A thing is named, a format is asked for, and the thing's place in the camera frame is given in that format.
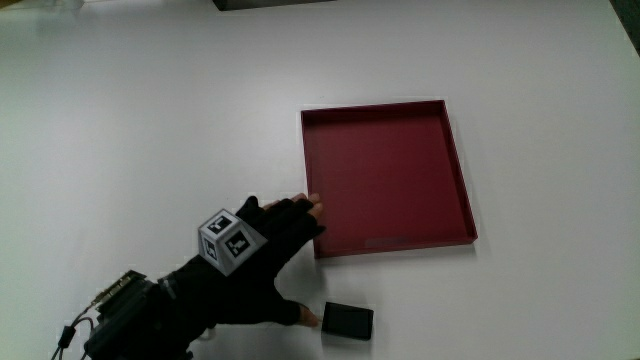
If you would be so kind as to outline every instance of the white surface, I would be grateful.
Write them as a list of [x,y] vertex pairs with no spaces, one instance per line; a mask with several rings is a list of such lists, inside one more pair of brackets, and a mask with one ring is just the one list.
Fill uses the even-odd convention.
[[300,109],[431,97],[474,246],[307,246],[282,292],[371,306],[373,341],[220,326],[197,359],[640,357],[640,61],[606,0],[0,12],[0,357],[50,357],[98,289],[174,270],[221,207],[305,190]]

